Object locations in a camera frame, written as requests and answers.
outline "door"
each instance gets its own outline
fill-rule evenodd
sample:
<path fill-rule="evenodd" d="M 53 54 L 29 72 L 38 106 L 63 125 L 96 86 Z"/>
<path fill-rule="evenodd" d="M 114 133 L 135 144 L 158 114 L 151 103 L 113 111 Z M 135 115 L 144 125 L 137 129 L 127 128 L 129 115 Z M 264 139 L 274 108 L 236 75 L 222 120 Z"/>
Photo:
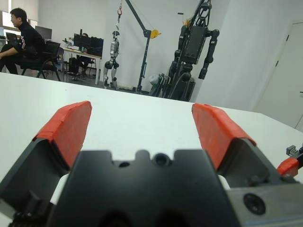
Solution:
<path fill-rule="evenodd" d="M 303 22 L 293 24 L 283 53 L 256 107 L 296 128 L 303 115 Z"/>

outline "table surface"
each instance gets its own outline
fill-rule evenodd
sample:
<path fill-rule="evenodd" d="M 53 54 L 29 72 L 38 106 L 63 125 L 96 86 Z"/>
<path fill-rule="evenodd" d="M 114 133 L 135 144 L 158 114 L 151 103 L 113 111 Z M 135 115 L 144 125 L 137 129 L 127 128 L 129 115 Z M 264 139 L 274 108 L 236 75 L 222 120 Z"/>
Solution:
<path fill-rule="evenodd" d="M 85 100 L 93 109 L 82 150 L 107 149 L 113 159 L 132 160 L 141 149 L 151 157 L 161 152 L 173 158 L 176 149 L 201 148 L 192 103 L 6 73 L 0 73 L 0 78 L 0 180 L 59 108 Z M 222 109 L 275 167 L 287 158 L 286 147 L 299 147 L 303 142 L 303 133 L 267 116 Z M 303 182 L 302 171 L 296 179 Z M 53 202 L 65 180 L 66 176 L 60 180 Z M 8 222 L 0 214 L 0 226 Z"/>
<path fill-rule="evenodd" d="M 82 55 L 93 57 L 93 58 L 100 58 L 100 59 L 102 59 L 102 57 L 100 57 L 100 56 L 89 54 L 89 53 L 83 53 L 83 52 L 78 51 L 78 50 L 73 50 L 73 49 L 69 49 L 69 48 L 63 48 L 63 49 L 64 49 L 64 51 L 68 51 L 68 52 L 72 52 L 72 53 L 77 53 L 77 54 L 82 54 Z"/>

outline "robot leg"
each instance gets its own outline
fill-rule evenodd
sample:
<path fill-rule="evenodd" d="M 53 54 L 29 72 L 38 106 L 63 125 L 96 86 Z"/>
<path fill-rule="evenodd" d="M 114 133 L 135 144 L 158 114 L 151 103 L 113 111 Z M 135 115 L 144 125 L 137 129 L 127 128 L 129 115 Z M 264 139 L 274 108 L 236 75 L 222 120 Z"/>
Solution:
<path fill-rule="evenodd" d="M 104 88 L 106 89 L 108 87 L 108 76 L 107 76 L 107 73 L 108 73 L 108 70 L 110 70 L 112 67 L 110 65 L 110 62 L 107 61 L 105 62 L 105 65 L 104 65 L 104 70 L 103 70 L 103 82 L 104 82 Z"/>
<path fill-rule="evenodd" d="M 114 68 L 112 69 L 112 83 L 114 89 L 117 91 L 117 78 L 115 77 L 117 68 L 119 67 L 119 64 L 115 61 L 114 62 Z"/>
<path fill-rule="evenodd" d="M 117 72 L 117 69 L 113 68 L 112 69 L 112 83 L 113 83 L 114 89 L 117 91 L 117 78 L 115 77 L 116 72 Z"/>

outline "man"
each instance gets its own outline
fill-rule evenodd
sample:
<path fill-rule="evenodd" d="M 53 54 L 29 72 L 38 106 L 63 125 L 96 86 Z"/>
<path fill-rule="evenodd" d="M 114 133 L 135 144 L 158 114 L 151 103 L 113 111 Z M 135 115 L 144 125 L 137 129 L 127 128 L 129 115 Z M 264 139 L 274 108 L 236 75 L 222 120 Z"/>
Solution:
<path fill-rule="evenodd" d="M 88 37 L 89 35 L 86 33 L 83 33 L 82 36 Z M 83 76 L 86 75 L 86 70 L 87 70 L 87 67 L 90 64 L 90 62 L 91 62 L 91 58 L 80 56 L 80 66 L 82 67 L 81 73 Z"/>
<path fill-rule="evenodd" d="M 5 45 L 0 52 L 0 71 L 4 65 L 10 73 L 18 74 L 15 64 L 35 60 L 42 61 L 41 55 L 45 47 L 42 36 L 27 22 L 27 13 L 20 8 L 11 12 L 11 22 L 21 31 L 21 37 L 16 45 Z"/>

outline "red rubber tip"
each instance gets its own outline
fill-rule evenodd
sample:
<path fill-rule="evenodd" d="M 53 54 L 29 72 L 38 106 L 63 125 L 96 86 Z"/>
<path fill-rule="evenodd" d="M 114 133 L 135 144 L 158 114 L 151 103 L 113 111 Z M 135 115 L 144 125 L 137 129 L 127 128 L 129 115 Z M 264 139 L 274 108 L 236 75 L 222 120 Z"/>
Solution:
<path fill-rule="evenodd" d="M 290 174 L 296 176 L 299 170 L 299 161 L 293 157 L 284 160 L 278 167 L 277 171 L 281 175 Z"/>
<path fill-rule="evenodd" d="M 193 104 L 192 112 L 201 146 L 209 154 L 216 169 L 219 168 L 231 141 L 247 138 L 255 141 L 221 109 L 210 105 Z"/>
<path fill-rule="evenodd" d="M 64 162 L 72 167 L 83 146 L 91 109 L 89 101 L 60 108 L 35 138 L 55 142 Z"/>

